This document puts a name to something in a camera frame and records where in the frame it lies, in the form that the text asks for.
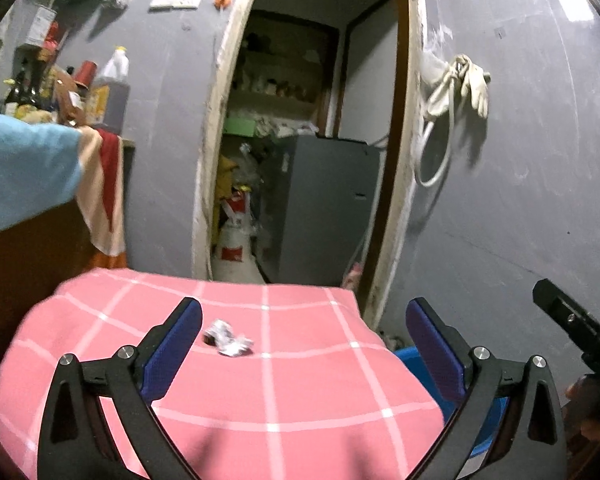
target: pink checkered cloth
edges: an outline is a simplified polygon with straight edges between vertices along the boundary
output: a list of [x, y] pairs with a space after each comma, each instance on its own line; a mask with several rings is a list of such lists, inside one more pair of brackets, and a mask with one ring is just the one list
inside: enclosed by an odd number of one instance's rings
[[[152, 406], [204, 480], [404, 479], [443, 427], [437, 404], [360, 319], [349, 291], [233, 285], [97, 269], [62, 284], [22, 323], [0, 369], [0, 440], [36, 477], [40, 419], [56, 363], [136, 345], [184, 296], [253, 354], [217, 354], [198, 336]], [[146, 475], [110, 399], [126, 466]]]

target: orange figurine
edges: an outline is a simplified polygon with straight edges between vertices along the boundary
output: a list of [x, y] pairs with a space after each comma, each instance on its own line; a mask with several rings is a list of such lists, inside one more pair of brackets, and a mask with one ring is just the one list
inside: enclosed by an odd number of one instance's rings
[[214, 6], [218, 10], [226, 9], [228, 6], [231, 5], [231, 1], [232, 0], [214, 0]]

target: gray wall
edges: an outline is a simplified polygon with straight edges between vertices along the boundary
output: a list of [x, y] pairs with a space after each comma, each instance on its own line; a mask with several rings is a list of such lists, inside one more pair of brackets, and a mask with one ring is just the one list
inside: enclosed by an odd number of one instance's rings
[[418, 190], [381, 326], [400, 333], [425, 296], [471, 345], [545, 355], [564, 389], [586, 368], [531, 291], [551, 278], [600, 320], [600, 18], [569, 22], [558, 0], [427, 0], [427, 12], [453, 31], [447, 57], [492, 73], [490, 114], [458, 126], [442, 188]]
[[198, 10], [149, 12], [133, 0], [124, 12], [83, 4], [72, 12], [79, 30], [59, 57], [61, 66], [107, 62], [127, 47], [131, 95], [123, 136], [136, 142], [127, 192], [130, 265], [191, 276], [191, 240], [198, 150], [205, 103], [229, 12], [213, 0]]

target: crumpled foil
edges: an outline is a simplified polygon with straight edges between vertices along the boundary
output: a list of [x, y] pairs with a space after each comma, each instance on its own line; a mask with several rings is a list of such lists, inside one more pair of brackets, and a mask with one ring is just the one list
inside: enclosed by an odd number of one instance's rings
[[216, 319], [205, 330], [203, 339], [206, 344], [218, 348], [218, 353], [229, 357], [244, 355], [253, 345], [253, 341], [244, 334], [235, 337], [231, 325], [222, 319]]

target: blue gripper pad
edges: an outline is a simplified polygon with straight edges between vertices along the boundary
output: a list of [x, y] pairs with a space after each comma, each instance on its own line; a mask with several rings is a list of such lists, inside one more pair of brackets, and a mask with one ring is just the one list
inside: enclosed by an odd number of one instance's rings
[[202, 328], [202, 307], [183, 298], [162, 325], [154, 326], [138, 345], [134, 377], [145, 402], [163, 398]]
[[[407, 330], [427, 365], [427, 370], [436, 383], [440, 395], [443, 399], [459, 406], [466, 394], [465, 368], [421, 304], [425, 304], [425, 308], [432, 310], [423, 298], [411, 300], [406, 312]], [[466, 348], [462, 347], [462, 352], [466, 351], [465, 356], [468, 357], [470, 348], [466, 344], [465, 346]]]

